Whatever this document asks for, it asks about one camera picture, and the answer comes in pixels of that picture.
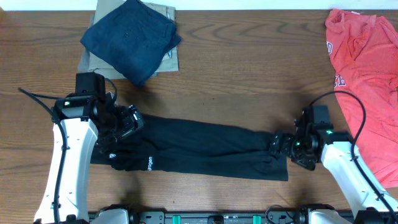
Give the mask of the black t-shirt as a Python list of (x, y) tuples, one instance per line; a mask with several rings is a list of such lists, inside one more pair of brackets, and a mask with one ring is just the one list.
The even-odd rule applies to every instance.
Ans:
[(271, 133), (148, 114), (143, 118), (140, 131), (108, 147), (96, 146), (91, 163), (125, 171), (288, 180), (285, 156), (269, 150)]

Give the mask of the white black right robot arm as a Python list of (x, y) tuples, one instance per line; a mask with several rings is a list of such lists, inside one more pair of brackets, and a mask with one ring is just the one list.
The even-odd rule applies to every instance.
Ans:
[(295, 134), (275, 132), (270, 150), (307, 170), (322, 164), (348, 201), (355, 223), (397, 223), (397, 200), (371, 173), (348, 132), (334, 131), (330, 123), (297, 123)]

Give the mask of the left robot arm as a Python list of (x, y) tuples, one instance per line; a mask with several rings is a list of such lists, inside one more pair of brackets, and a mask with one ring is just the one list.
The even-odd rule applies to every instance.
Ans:
[(34, 223), (90, 223), (87, 188), (93, 149), (135, 133), (143, 118), (134, 105), (117, 106), (111, 93), (59, 98), (51, 112), (53, 155)]

